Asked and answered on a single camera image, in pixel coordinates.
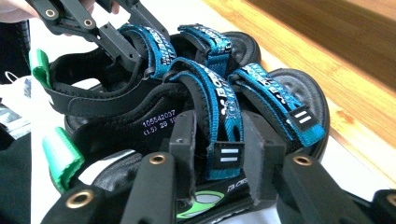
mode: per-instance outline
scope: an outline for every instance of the green tab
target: green tab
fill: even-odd
[[[30,69],[32,75],[45,88],[51,89],[49,57],[41,49],[32,49],[29,52]]]
[[[60,192],[69,188],[70,179],[84,163],[84,158],[63,128],[43,138],[43,148],[55,187]]]

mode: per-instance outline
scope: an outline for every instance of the blue strap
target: blue strap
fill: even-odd
[[[243,125],[236,95],[228,82],[194,61],[176,58],[172,69],[183,67],[181,72],[169,78],[170,82],[182,82],[189,89],[198,86],[199,97],[192,97],[196,113],[203,109],[208,115],[209,146],[207,148],[206,179],[224,179],[240,174],[242,168]],[[197,104],[196,99],[204,102]]]
[[[225,77],[227,63],[233,48],[231,40],[227,36],[201,24],[182,25],[177,29],[182,34],[190,35],[198,42],[210,46],[205,66],[220,76]]]
[[[324,136],[325,131],[312,112],[270,78],[259,64],[251,63],[237,69],[229,80],[259,97],[291,142],[309,147]]]
[[[169,71],[170,63],[176,58],[176,51],[160,32],[150,27],[129,23],[122,25],[119,31],[131,31],[142,37],[148,49],[148,68],[155,68],[150,74],[151,78],[161,78]]]

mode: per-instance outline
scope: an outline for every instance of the hand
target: hand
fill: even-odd
[[[80,0],[81,4],[92,13],[95,0]],[[120,5],[113,2],[112,13],[117,14]],[[25,21],[39,18],[37,12],[25,0],[0,0],[0,22]]]

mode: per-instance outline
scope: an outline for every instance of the green logo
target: green logo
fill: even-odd
[[[184,213],[177,214],[177,218],[195,217],[209,210],[224,198],[224,194],[210,190],[203,190],[196,192],[195,197],[196,199],[192,201],[192,208]]]

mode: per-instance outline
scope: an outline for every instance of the wooden floor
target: wooden floor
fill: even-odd
[[[331,135],[396,188],[396,2],[204,2],[256,38],[267,70],[310,74],[329,101]]]

